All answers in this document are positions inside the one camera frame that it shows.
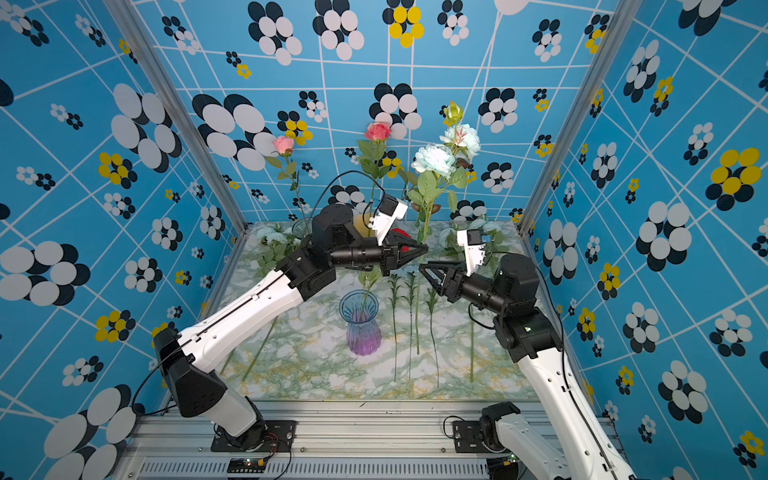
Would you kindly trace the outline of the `light blue peony bouquet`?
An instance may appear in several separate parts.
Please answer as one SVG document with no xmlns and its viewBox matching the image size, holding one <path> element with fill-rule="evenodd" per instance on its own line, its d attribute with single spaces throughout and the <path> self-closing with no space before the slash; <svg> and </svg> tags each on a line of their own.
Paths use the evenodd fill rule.
<svg viewBox="0 0 768 480">
<path fill-rule="evenodd" d="M 456 209 L 458 190 L 468 184 L 467 168 L 481 150 L 478 132 L 464 121 L 459 104 L 451 101 L 442 113 L 446 130 L 437 143 L 420 147 L 411 163 L 416 177 L 407 197 L 418 208 L 417 241 L 423 244 L 432 235 L 430 223 L 438 200 L 446 195 L 450 210 Z"/>
</svg>

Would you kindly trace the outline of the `clear ribbed glass vase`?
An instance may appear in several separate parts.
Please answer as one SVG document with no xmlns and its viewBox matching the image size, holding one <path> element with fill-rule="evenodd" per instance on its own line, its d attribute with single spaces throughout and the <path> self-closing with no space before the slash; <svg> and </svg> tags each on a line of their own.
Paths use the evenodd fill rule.
<svg viewBox="0 0 768 480">
<path fill-rule="evenodd" d="M 292 226 L 291 233 L 299 241 L 305 239 L 312 232 L 312 220 L 309 217 L 298 219 Z"/>
</svg>

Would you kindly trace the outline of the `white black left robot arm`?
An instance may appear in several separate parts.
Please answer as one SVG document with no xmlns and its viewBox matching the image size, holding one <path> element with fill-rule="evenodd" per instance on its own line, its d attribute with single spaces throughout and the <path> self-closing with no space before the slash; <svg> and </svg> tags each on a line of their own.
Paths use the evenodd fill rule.
<svg viewBox="0 0 768 480">
<path fill-rule="evenodd" d="M 261 413 L 228 388 L 217 366 L 260 328 L 333 283 L 338 268 L 378 268 L 387 275 L 426 254 L 426 245 L 392 229 L 408 209 L 406 202 L 385 196 L 368 222 L 374 234 L 365 237 L 350 206 L 328 205 L 299 247 L 246 293 L 180 332 L 160 331 L 154 338 L 157 366 L 180 414 L 207 418 L 236 451 L 259 447 L 267 438 Z"/>
</svg>

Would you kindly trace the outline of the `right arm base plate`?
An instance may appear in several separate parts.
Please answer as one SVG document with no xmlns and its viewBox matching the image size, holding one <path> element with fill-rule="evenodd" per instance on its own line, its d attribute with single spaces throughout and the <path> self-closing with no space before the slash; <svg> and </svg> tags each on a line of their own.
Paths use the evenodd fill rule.
<svg viewBox="0 0 768 480">
<path fill-rule="evenodd" d="M 454 419 L 451 422 L 451 436 L 454 450 L 459 454 L 491 454 L 479 421 L 464 421 Z"/>
</svg>

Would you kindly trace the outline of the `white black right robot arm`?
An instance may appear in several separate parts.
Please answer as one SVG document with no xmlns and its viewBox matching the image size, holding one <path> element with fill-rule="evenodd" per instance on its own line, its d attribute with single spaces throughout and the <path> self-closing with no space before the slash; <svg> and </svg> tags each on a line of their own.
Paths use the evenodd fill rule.
<svg viewBox="0 0 768 480">
<path fill-rule="evenodd" d="M 578 387 L 561 334 L 535 305 L 540 282 L 530 258 L 503 256 L 493 277 L 457 262 L 430 261 L 419 270 L 438 296 L 493 313 L 497 340 L 533 387 L 559 441 L 553 447 L 517 406 L 501 402 L 482 411 L 488 449 L 510 451 L 537 479 L 634 478 Z"/>
</svg>

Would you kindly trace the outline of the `yellow beige vase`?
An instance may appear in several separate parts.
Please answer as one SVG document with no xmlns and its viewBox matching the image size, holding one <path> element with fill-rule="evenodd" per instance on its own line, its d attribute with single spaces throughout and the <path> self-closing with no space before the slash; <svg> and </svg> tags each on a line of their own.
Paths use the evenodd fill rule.
<svg viewBox="0 0 768 480">
<path fill-rule="evenodd" d="M 376 233 L 370 228 L 372 215 L 370 213 L 357 214 L 354 216 L 353 225 L 362 237 L 375 237 Z"/>
</svg>

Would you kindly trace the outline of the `purple tinted glass vase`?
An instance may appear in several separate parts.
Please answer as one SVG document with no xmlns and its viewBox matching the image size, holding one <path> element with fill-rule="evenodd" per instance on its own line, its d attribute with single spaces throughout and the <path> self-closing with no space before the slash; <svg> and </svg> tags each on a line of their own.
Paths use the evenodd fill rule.
<svg viewBox="0 0 768 480">
<path fill-rule="evenodd" d="M 379 349 L 382 337 L 376 321 L 378 312 L 378 299 L 368 290 L 353 290 L 341 298 L 339 315 L 347 325 L 347 347 L 355 355 L 367 356 Z"/>
</svg>

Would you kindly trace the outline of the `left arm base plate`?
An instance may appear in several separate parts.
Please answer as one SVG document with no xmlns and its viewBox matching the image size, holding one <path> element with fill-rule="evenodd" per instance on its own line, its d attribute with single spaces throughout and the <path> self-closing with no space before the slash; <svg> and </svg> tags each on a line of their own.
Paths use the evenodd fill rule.
<svg viewBox="0 0 768 480">
<path fill-rule="evenodd" d="M 288 452 L 296 437 L 295 420 L 258 420 L 239 436 L 231 436 L 216 426 L 210 449 L 213 452 Z"/>
</svg>

